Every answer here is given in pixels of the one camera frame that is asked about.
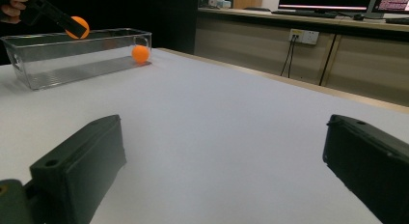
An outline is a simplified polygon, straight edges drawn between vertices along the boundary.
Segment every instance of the electrical socket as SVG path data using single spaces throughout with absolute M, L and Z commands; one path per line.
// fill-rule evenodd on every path
M 297 36 L 298 38 L 295 40 L 296 42 L 301 42 L 304 36 L 304 30 L 301 29 L 291 29 L 289 31 L 289 38 L 288 40 L 291 42 L 293 40 L 293 36 Z
M 304 30 L 301 42 L 307 44 L 316 44 L 316 41 L 318 41 L 318 34 L 319 32 Z

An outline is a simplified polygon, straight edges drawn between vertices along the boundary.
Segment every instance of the transparent bin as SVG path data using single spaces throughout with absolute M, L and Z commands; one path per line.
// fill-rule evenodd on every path
M 86 39 L 66 33 L 2 37 L 17 78 L 31 90 L 42 90 L 120 70 L 138 64 L 132 48 L 151 51 L 151 33 L 130 28 L 91 31 Z

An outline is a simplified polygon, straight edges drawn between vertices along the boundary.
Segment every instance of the human hand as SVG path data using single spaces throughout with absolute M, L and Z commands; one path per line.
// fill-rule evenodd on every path
M 25 10 L 26 6 L 22 2 L 28 0 L 0 0 L 0 21 L 16 24 L 20 21 L 21 10 Z

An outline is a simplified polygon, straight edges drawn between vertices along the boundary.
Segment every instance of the orange ball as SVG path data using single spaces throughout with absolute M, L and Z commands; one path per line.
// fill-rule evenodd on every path
M 138 64 L 145 63 L 150 57 L 150 50 L 143 45 L 136 45 L 132 48 L 132 57 Z
M 85 19 L 79 17 L 79 16 L 72 16 L 71 17 L 73 20 L 77 21 L 79 24 L 81 24 L 84 28 L 86 28 L 87 30 L 85 31 L 85 33 L 80 37 L 80 39 L 85 39 L 89 34 L 90 34 L 90 26 L 88 25 L 87 21 L 85 21 Z M 74 39 L 78 39 L 77 36 L 73 35 L 71 32 L 66 30 L 66 33 L 74 38 Z

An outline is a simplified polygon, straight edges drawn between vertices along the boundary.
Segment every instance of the computer monitor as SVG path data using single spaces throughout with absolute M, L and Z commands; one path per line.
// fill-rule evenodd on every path
M 368 10 L 370 0 L 280 0 L 282 10 L 310 10 L 316 13 L 358 12 Z
M 372 11 L 382 14 L 409 14 L 409 0 L 376 0 Z

